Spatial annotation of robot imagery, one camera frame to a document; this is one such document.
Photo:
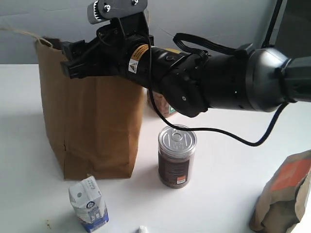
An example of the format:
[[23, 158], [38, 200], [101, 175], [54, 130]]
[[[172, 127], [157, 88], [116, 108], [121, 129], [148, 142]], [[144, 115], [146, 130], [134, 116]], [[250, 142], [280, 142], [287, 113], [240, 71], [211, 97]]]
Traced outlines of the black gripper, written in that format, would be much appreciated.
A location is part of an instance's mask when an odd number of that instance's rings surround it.
[[[151, 40], [144, 12], [113, 18], [100, 27], [90, 42], [61, 42], [66, 61], [61, 62], [63, 74], [70, 79], [86, 77], [121, 76], [138, 85], [153, 85]], [[134, 50], [147, 46], [147, 58], [136, 72], [129, 71]]]

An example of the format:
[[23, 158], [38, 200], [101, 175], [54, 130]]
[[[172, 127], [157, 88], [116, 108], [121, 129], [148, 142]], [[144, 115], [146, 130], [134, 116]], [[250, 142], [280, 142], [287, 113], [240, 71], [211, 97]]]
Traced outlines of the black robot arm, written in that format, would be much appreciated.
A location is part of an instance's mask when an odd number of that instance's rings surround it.
[[220, 47], [185, 33], [174, 40], [180, 53], [156, 47], [143, 13], [114, 18], [89, 42], [62, 42], [63, 73], [72, 79], [124, 77], [188, 117], [210, 108], [272, 112], [311, 100], [309, 57], [289, 58], [252, 44]]

